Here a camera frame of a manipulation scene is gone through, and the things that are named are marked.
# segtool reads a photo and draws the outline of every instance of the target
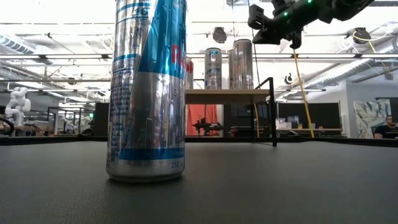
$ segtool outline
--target metal canister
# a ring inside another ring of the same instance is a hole
[[[253,89],[253,54],[251,40],[241,39],[233,45],[234,75],[237,89]]]
[[[193,89],[193,62],[191,58],[186,59],[187,65],[185,67],[185,89],[192,90]]]
[[[228,80],[229,80],[229,89],[233,90],[235,87],[235,77],[234,77],[234,52],[230,50],[228,52]]]
[[[205,89],[221,89],[223,56],[218,48],[209,48],[205,52]]]
[[[185,167],[186,0],[117,0],[106,171],[153,182]]]

